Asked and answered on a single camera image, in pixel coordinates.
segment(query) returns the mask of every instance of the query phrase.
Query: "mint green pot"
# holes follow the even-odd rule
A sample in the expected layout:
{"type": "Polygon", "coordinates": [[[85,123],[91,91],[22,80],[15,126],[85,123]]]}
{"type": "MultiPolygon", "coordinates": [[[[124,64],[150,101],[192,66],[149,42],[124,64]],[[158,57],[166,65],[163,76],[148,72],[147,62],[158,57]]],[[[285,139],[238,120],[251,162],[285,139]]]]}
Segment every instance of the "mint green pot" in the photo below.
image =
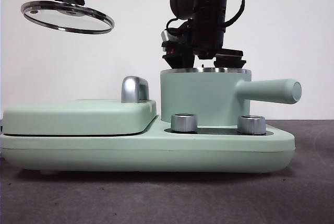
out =
{"type": "Polygon", "coordinates": [[[161,119],[192,113],[202,126],[231,126],[249,115],[249,100],[294,104],[301,86],[294,79],[251,81],[250,70],[183,68],[161,72],[161,119]]]}

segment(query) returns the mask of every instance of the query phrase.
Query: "gray carpet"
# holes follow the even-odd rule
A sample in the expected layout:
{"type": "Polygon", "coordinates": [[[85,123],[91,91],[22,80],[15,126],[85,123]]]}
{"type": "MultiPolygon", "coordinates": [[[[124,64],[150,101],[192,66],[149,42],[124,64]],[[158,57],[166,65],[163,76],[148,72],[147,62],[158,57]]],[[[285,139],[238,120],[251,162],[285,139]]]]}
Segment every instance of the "gray carpet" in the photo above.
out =
{"type": "Polygon", "coordinates": [[[63,172],[1,160],[1,223],[334,223],[334,121],[270,121],[296,137],[272,174],[63,172]]]}

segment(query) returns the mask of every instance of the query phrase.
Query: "black cable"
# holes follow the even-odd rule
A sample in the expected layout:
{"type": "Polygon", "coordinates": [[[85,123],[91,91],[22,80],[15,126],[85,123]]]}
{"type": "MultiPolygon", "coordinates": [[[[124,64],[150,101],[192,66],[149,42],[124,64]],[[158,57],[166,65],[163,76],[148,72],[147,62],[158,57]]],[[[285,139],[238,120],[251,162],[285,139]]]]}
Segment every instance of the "black cable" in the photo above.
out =
{"type": "Polygon", "coordinates": [[[223,27],[229,27],[230,25],[235,23],[240,18],[241,14],[244,12],[244,10],[245,10],[245,0],[242,0],[239,11],[233,16],[232,19],[230,19],[229,21],[224,22],[223,27]]]}
{"type": "Polygon", "coordinates": [[[170,19],[167,24],[166,24],[166,30],[168,33],[170,33],[171,35],[177,36],[177,32],[176,32],[176,28],[174,28],[174,32],[171,32],[171,28],[169,28],[169,24],[173,21],[177,21],[178,20],[178,0],[175,0],[175,4],[176,4],[176,10],[175,10],[175,15],[176,18],[170,19]]]}

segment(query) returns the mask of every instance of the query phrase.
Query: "glass lid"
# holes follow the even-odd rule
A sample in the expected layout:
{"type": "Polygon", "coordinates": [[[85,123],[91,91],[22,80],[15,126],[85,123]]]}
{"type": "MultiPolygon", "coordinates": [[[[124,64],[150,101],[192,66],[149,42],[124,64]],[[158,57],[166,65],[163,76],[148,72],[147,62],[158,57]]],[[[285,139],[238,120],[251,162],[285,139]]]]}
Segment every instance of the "glass lid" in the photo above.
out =
{"type": "Polygon", "coordinates": [[[102,34],[114,28],[114,21],[108,15],[66,2],[27,2],[21,6],[21,12],[31,22],[60,31],[102,34]]]}

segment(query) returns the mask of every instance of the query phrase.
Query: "mint green handle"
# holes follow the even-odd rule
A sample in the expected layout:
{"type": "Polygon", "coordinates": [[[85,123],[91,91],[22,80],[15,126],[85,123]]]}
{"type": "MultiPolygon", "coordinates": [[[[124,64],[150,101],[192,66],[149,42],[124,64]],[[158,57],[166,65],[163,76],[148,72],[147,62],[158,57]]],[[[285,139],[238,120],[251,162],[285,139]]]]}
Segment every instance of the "mint green handle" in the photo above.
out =
{"type": "Polygon", "coordinates": [[[295,104],[302,96],[302,86],[295,79],[240,81],[236,92],[241,99],[295,104]]]}

